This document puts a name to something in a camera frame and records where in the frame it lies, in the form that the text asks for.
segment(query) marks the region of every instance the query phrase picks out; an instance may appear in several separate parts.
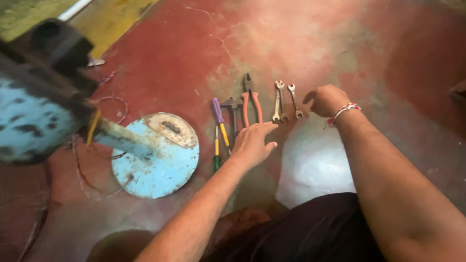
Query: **red floor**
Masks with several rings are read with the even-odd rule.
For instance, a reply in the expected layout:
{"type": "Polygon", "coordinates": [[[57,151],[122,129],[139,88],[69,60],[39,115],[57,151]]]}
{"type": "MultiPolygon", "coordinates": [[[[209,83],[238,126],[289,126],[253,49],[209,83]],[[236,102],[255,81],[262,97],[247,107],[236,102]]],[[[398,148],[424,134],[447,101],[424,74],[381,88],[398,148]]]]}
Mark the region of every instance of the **red floor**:
{"type": "MultiPolygon", "coordinates": [[[[113,92],[124,98],[130,113],[123,125],[155,112],[188,121],[200,140],[196,172],[161,199],[123,192],[92,201],[80,190],[72,153],[60,150],[49,159],[54,202],[30,260],[85,261],[112,233],[158,231],[212,175],[210,100],[239,97],[246,71],[265,120],[274,113],[275,80],[294,83],[299,101],[319,85],[341,87],[466,212],[466,119],[448,96],[465,77],[465,42],[464,18],[434,1],[161,1],[107,51],[102,70],[117,73],[94,98],[113,92]]],[[[294,113],[285,96],[288,114],[294,113]]],[[[101,106],[114,120],[123,111],[118,101],[101,106]]],[[[323,123],[306,112],[305,119],[281,124],[270,136],[279,147],[245,178],[228,209],[254,206],[276,214],[320,194],[351,190],[341,141],[323,123]]],[[[110,161],[80,149],[90,182],[104,193],[117,190],[110,161]]]]}

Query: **person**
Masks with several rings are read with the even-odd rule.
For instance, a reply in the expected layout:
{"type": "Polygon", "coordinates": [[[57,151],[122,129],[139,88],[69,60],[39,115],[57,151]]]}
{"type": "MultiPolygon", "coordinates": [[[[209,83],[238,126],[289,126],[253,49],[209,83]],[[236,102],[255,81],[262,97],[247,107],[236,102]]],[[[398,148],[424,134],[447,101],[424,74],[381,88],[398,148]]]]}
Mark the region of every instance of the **person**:
{"type": "MultiPolygon", "coordinates": [[[[311,111],[333,117],[350,103],[327,85],[310,92],[311,111]]],[[[315,198],[236,236],[204,261],[464,261],[464,215],[364,116],[335,119],[356,187],[315,198]]],[[[277,128],[253,124],[230,158],[162,228],[137,262],[199,261],[241,178],[277,146],[277,128]]]]}

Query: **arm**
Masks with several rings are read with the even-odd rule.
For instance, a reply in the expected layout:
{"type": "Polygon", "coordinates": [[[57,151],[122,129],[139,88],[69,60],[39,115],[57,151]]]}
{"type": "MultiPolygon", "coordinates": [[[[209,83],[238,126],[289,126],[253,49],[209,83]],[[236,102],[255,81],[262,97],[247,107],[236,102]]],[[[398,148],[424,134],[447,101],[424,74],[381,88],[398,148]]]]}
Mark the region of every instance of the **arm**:
{"type": "MultiPolygon", "coordinates": [[[[309,94],[311,110],[331,117],[350,102],[334,87],[309,94]]],[[[462,261],[463,214],[364,116],[355,109],[335,121],[363,214],[390,261],[462,261]]]]}
{"type": "Polygon", "coordinates": [[[199,261],[241,178],[277,146],[276,142],[264,145],[265,136],[277,127],[268,122],[243,129],[230,158],[162,228],[136,262],[199,261]]]}

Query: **blue disc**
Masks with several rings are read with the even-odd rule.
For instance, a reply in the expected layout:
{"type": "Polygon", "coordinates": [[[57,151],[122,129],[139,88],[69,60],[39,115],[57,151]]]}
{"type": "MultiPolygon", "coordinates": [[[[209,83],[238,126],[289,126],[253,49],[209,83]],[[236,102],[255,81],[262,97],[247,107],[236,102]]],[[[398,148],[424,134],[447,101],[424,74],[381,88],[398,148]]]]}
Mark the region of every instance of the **blue disc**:
{"type": "MultiPolygon", "coordinates": [[[[129,153],[112,160],[113,173],[125,190],[137,197],[155,199],[182,187],[196,169],[199,141],[194,129],[183,119],[169,113],[144,116],[126,129],[155,138],[156,153],[140,159],[129,153]]],[[[122,154],[113,150],[113,156],[122,154]]]]}

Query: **white pipe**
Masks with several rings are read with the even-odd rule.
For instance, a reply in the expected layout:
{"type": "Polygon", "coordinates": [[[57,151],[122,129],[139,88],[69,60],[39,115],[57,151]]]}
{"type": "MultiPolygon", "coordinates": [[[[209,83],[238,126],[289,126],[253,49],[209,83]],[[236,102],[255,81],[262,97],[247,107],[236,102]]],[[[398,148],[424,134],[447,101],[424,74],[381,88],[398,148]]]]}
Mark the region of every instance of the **white pipe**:
{"type": "Polygon", "coordinates": [[[81,11],[83,8],[86,7],[89,3],[91,3],[93,0],[78,0],[74,5],[72,5],[68,10],[63,12],[58,19],[67,22],[70,20],[73,16],[75,16],[79,11],[81,11]]]}

